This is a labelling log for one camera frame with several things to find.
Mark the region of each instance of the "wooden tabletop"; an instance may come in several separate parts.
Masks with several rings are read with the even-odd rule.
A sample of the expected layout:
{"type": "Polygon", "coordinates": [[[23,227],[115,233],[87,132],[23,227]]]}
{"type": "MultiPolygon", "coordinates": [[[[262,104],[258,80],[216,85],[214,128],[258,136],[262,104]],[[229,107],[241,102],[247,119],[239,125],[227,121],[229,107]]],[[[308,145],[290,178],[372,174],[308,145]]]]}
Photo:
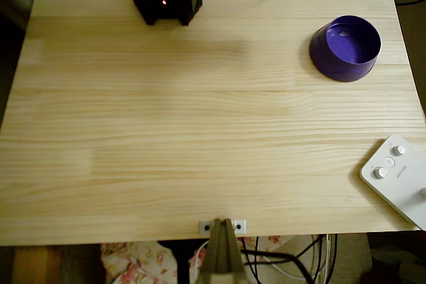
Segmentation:
{"type": "Polygon", "coordinates": [[[426,151],[393,0],[204,0],[189,27],[132,0],[34,0],[0,135],[0,245],[413,229],[359,178],[384,138],[426,151]],[[358,15],[383,44],[353,83],[313,33],[358,15]]]}

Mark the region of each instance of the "purple pet bowl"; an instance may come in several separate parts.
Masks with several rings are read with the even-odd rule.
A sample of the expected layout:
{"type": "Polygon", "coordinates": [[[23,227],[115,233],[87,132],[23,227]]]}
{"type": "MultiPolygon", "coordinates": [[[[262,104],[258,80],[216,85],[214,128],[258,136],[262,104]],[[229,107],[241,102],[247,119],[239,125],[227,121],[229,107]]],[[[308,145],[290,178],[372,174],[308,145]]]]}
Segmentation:
{"type": "Polygon", "coordinates": [[[342,16],[313,35],[309,52],[324,75],[351,82],[373,68],[380,46],[379,33],[371,23],[356,16],[342,16]]]}

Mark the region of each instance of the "metal bracket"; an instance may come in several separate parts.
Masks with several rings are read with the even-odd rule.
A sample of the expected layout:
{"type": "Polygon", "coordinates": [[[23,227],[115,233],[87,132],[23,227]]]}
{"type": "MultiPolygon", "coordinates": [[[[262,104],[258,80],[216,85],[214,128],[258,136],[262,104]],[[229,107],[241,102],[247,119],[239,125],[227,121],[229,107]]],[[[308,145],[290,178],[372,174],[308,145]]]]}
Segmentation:
{"type": "MultiPolygon", "coordinates": [[[[200,221],[198,222],[198,231],[200,235],[210,237],[210,232],[213,227],[214,221],[200,221]]],[[[234,219],[231,221],[232,228],[235,235],[247,234],[247,221],[244,219],[234,219]]]]}

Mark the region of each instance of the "floral fabric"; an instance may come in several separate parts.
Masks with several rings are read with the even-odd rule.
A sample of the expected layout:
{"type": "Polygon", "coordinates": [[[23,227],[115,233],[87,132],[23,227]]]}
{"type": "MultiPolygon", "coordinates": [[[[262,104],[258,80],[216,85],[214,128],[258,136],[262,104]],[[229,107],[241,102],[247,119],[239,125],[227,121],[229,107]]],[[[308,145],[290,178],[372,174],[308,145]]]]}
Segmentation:
{"type": "MultiPolygon", "coordinates": [[[[275,251],[292,237],[260,237],[260,251],[275,251]]],[[[248,249],[256,244],[255,237],[245,237],[248,249]]],[[[190,282],[195,283],[194,268],[201,268],[206,255],[203,248],[195,266],[195,254],[189,262],[190,282]]],[[[101,260],[105,266],[110,283],[113,284],[175,284],[177,283],[176,261],[171,250],[158,242],[106,243],[101,245],[101,260]]]]}

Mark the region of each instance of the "white knob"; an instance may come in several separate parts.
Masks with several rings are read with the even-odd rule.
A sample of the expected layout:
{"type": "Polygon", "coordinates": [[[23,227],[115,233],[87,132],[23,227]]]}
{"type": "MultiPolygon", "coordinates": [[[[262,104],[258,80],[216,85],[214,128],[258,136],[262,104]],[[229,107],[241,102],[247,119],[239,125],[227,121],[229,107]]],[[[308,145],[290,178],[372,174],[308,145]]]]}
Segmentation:
{"type": "Polygon", "coordinates": [[[396,146],[393,148],[393,153],[397,156],[403,156],[407,153],[407,149],[404,146],[396,146]]]}
{"type": "Polygon", "coordinates": [[[378,168],[376,168],[376,169],[374,170],[374,176],[375,176],[377,179],[383,179],[383,178],[386,178],[386,175],[387,175],[387,170],[386,170],[385,168],[378,167],[378,168]]]}

